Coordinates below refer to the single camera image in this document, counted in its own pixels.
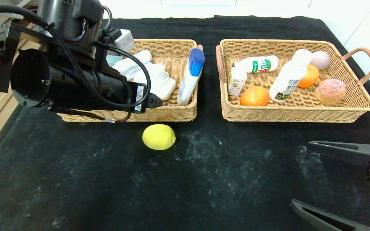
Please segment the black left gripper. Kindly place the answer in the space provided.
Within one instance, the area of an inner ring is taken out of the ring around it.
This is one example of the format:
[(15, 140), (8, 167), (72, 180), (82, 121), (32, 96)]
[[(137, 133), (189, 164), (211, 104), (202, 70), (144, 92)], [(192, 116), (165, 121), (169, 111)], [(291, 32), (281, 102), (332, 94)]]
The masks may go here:
[(118, 74), (116, 77), (102, 74), (102, 96), (109, 103), (102, 103), (102, 110), (129, 111), (141, 114), (146, 108), (163, 106), (163, 100), (156, 94), (146, 94), (146, 85), (134, 83)]

